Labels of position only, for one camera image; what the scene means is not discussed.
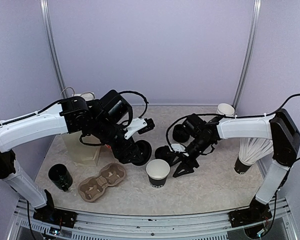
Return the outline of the black lid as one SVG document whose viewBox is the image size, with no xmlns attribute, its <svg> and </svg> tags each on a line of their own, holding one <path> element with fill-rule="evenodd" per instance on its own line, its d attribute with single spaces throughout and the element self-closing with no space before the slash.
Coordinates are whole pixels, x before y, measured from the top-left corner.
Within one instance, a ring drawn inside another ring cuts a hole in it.
<svg viewBox="0 0 300 240">
<path fill-rule="evenodd" d="M 168 163 L 172 162 L 176 158 L 176 154 L 173 151 L 171 151 L 168 145 L 158 147 L 155 150 L 154 155 L 156 159 L 161 159 Z"/>
<path fill-rule="evenodd" d="M 138 140 L 138 141 L 135 142 L 135 145 L 137 147 L 137 150 L 138 150 L 138 148 L 143 150 L 143 157 L 144 157 L 144 159 L 147 163 L 149 161 L 151 155 L 152 155 L 151 144 L 146 140 Z"/>
</svg>

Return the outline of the stack of paper cups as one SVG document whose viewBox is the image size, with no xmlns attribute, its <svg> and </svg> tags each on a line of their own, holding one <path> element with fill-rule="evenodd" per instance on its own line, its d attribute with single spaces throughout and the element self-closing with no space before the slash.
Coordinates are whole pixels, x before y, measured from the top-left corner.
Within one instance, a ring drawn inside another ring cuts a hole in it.
<svg viewBox="0 0 300 240">
<path fill-rule="evenodd" d="M 216 113 L 227 117 L 233 117 L 235 115 L 235 109 L 230 104 L 220 103 L 217 106 Z"/>
</svg>

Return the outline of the cup holding straws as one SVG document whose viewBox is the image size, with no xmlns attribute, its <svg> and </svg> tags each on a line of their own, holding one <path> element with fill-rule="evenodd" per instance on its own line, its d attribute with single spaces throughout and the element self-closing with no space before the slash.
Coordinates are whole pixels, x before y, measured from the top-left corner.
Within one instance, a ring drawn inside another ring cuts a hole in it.
<svg viewBox="0 0 300 240">
<path fill-rule="evenodd" d="M 238 156 L 233 168 L 237 174 L 243 175 L 256 163 L 256 161 L 257 160 L 254 158 Z"/>
</svg>

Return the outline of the left corner metal post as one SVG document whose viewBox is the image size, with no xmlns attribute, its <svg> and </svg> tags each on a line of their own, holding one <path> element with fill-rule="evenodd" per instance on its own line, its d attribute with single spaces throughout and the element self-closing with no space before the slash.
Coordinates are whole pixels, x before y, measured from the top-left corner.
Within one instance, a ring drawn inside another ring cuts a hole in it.
<svg viewBox="0 0 300 240">
<path fill-rule="evenodd" d="M 63 79 L 59 59 L 57 56 L 57 50 L 55 46 L 54 36 L 53 36 L 53 29 L 52 23 L 50 18 L 50 11 L 49 11 L 49 3 L 47 0 L 40 0 L 40 8 L 41 14 L 43 18 L 43 23 L 45 27 L 45 32 L 47 36 L 48 48 L 51 55 L 53 69 L 56 75 L 57 84 L 60 90 L 60 95 L 62 98 L 66 98 L 68 94 L 66 93 L 66 85 Z"/>
</svg>

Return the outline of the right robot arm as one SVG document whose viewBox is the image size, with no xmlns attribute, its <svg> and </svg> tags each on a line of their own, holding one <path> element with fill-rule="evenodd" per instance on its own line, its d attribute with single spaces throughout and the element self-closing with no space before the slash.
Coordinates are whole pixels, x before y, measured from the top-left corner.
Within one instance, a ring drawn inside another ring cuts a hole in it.
<svg viewBox="0 0 300 240">
<path fill-rule="evenodd" d="M 281 187 L 293 164 L 299 160 L 300 132 L 282 106 L 263 115 L 226 116 L 209 113 L 208 116 L 212 117 L 208 122 L 201 119 L 201 113 L 184 116 L 187 123 L 183 129 L 194 140 L 185 148 L 173 148 L 169 144 L 168 149 L 179 157 L 178 169 L 181 175 L 186 175 L 198 168 L 197 157 L 204 155 L 204 151 L 217 141 L 234 138 L 272 141 L 273 163 L 245 212 L 250 222 L 256 222 L 265 214 L 265 206 Z"/>
</svg>

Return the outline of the right corner metal post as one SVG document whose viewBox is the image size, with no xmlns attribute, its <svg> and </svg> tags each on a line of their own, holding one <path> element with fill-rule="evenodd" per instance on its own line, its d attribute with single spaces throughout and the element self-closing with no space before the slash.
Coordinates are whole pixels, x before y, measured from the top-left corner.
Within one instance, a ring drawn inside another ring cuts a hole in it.
<svg viewBox="0 0 300 240">
<path fill-rule="evenodd" d="M 232 103 L 232 106 L 234 107 L 235 110 L 238 109 L 240 99 L 243 94 L 244 86 L 246 83 L 247 74 L 249 71 L 249 66 L 253 55 L 254 44 L 255 44 L 255 39 L 258 30 L 261 7 L 262 7 L 262 0 L 255 0 L 253 2 L 253 11 L 252 11 L 252 18 L 251 18 L 250 29 L 249 29 L 248 39 L 247 39 L 247 46 L 246 46 L 245 55 L 243 59 L 243 65 L 239 76 L 239 82 Z"/>
</svg>

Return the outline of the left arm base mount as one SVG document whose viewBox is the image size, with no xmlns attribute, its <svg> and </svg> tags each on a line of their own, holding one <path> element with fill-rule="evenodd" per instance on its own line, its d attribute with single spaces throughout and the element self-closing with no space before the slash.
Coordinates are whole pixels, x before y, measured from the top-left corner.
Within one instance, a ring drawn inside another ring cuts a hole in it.
<svg viewBox="0 0 300 240">
<path fill-rule="evenodd" d="M 55 208 L 52 195 L 45 189 L 46 205 L 34 210 L 33 218 L 44 223 L 60 227 L 74 228 L 77 213 L 70 210 Z"/>
</svg>

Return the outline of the beige paper bag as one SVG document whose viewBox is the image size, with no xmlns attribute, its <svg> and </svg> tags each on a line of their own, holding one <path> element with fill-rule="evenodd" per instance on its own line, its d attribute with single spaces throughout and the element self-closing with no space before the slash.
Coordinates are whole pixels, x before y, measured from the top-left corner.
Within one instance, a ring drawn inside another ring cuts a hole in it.
<svg viewBox="0 0 300 240">
<path fill-rule="evenodd" d="M 94 100 L 94 92 L 83 92 L 75 93 L 74 88 L 66 87 L 61 93 L 67 93 L 67 90 L 72 90 L 72 93 L 69 94 L 69 97 L 79 96 L 83 97 L 86 101 Z M 65 144 L 67 155 L 74 162 L 76 166 L 97 166 L 101 146 L 90 146 L 95 144 L 100 144 L 100 141 L 93 135 L 82 137 L 82 141 L 85 145 L 80 142 L 80 137 L 82 132 L 74 132 L 71 134 L 61 135 L 62 140 Z"/>
</svg>

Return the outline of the bundle of white straws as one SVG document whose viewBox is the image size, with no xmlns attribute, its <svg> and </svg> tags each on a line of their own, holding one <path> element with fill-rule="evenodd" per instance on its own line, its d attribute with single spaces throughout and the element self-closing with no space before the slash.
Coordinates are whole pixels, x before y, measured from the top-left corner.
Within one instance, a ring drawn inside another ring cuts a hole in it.
<svg viewBox="0 0 300 240">
<path fill-rule="evenodd" d="M 253 165 L 274 151 L 273 141 L 270 139 L 240 138 L 239 144 L 238 159 L 246 166 Z"/>
</svg>

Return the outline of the brown cardboard cup carrier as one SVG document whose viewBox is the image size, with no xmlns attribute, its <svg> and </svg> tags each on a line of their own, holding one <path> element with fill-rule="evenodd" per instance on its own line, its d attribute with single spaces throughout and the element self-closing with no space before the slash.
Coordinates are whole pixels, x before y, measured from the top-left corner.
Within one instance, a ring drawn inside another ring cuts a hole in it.
<svg viewBox="0 0 300 240">
<path fill-rule="evenodd" d="M 107 188 L 115 187 L 126 178 L 126 169 L 118 163 L 109 163 L 97 176 L 91 176 L 78 185 L 78 193 L 88 203 L 101 198 Z"/>
</svg>

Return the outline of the corner metal post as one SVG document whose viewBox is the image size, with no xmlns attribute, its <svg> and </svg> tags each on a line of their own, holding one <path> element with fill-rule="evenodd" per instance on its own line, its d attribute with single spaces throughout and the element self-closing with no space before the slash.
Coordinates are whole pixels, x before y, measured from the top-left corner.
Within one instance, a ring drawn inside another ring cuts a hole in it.
<svg viewBox="0 0 300 240">
<path fill-rule="evenodd" d="M 239 76 L 239 82 L 232 103 L 232 106 L 234 107 L 235 110 L 238 109 L 240 99 L 243 94 L 244 86 L 246 83 L 247 74 L 249 71 L 249 66 L 253 55 L 254 44 L 255 44 L 255 39 L 258 30 L 261 7 L 262 7 L 262 0 L 255 0 L 253 2 L 253 11 L 252 11 L 252 18 L 251 18 L 250 29 L 249 29 L 248 39 L 247 39 L 247 46 L 246 46 L 245 55 L 243 59 L 243 65 Z"/>
<path fill-rule="evenodd" d="M 50 18 L 50 11 L 49 11 L 49 3 L 47 0 L 40 0 L 40 8 L 41 14 L 43 18 L 43 23 L 45 27 L 45 32 L 47 36 L 48 48 L 51 55 L 53 69 L 56 75 L 57 84 L 60 90 L 60 95 L 62 98 L 66 98 L 68 94 L 66 93 L 66 85 L 63 79 L 59 59 L 57 56 L 57 50 L 55 46 L 54 36 L 53 36 L 53 29 L 52 23 Z"/>
</svg>

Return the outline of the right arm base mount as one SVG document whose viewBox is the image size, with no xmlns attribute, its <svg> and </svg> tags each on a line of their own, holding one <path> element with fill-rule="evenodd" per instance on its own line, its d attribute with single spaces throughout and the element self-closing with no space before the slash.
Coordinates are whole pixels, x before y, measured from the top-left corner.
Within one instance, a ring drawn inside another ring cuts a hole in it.
<svg viewBox="0 0 300 240">
<path fill-rule="evenodd" d="M 232 228 L 258 223 L 273 217 L 269 204 L 263 204 L 255 197 L 247 208 L 230 211 L 228 216 Z"/>
</svg>

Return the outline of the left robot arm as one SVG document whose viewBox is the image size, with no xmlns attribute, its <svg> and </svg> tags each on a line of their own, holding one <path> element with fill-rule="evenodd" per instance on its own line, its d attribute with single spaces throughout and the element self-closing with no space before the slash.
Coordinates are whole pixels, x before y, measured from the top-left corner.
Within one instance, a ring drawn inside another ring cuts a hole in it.
<svg viewBox="0 0 300 240">
<path fill-rule="evenodd" d="M 132 106 L 116 90 L 88 101 L 80 96 L 60 99 L 28 115 L 0 120 L 0 179 L 47 221 L 56 222 L 60 211 L 54 207 L 51 194 L 23 172 L 13 148 L 48 136 L 81 132 L 109 146 L 120 163 L 141 166 L 148 162 L 151 148 L 145 142 L 134 141 L 133 134 L 147 125 L 142 117 L 133 116 Z"/>
</svg>

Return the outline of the dark green black can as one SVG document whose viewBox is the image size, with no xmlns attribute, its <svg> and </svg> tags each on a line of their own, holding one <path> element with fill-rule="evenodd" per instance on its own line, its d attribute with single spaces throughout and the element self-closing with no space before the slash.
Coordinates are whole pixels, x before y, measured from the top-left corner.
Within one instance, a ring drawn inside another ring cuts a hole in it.
<svg viewBox="0 0 300 240">
<path fill-rule="evenodd" d="M 58 189 L 67 192 L 73 184 L 73 178 L 67 167 L 61 163 L 53 165 L 48 171 L 48 178 Z"/>
</svg>

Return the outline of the stack of black lids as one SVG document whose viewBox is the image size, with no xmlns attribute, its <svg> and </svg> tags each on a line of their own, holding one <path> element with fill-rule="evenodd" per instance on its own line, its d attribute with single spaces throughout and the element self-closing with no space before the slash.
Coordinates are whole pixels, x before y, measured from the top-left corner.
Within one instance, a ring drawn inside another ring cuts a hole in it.
<svg viewBox="0 0 300 240">
<path fill-rule="evenodd" d="M 190 134 L 187 133 L 182 124 L 176 124 L 172 131 L 172 138 L 178 143 L 185 143 L 189 140 Z"/>
</svg>

